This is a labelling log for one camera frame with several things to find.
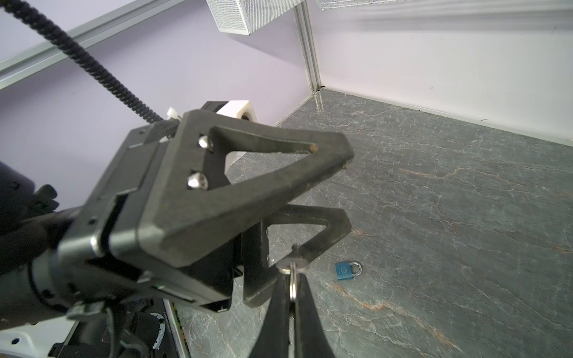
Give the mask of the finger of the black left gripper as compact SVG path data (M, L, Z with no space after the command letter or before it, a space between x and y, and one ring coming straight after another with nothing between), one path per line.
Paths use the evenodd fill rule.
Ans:
M342 209L295 204L256 223L242 234L243 303L259 307L271 298L280 260L311 263L351 229Z

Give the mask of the silver key with ring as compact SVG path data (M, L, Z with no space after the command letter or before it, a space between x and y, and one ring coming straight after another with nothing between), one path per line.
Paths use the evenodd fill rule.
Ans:
M295 307L298 302L298 292L300 276L309 267L309 261L303 258L301 246L294 244L291 253L275 264L277 270L288 277L289 281L289 309L290 314L295 317Z

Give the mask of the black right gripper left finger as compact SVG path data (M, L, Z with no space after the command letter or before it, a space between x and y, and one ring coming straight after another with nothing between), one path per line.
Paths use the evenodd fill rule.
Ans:
M279 274L259 337L250 353L254 357L288 357L289 277Z

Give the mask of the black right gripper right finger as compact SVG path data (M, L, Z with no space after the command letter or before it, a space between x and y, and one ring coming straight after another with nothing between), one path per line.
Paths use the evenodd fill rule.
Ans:
M306 276L295 275L292 316L295 357L334 357L320 321Z

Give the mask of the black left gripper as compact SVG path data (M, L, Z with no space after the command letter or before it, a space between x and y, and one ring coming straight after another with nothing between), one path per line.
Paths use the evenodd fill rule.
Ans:
M354 156L344 134L277 128L204 110L185 113L171 142L163 129L147 125L128 134L58 244L66 297L91 302L159 296L226 311L236 269L235 244L225 243ZM299 159L229 184L230 152Z

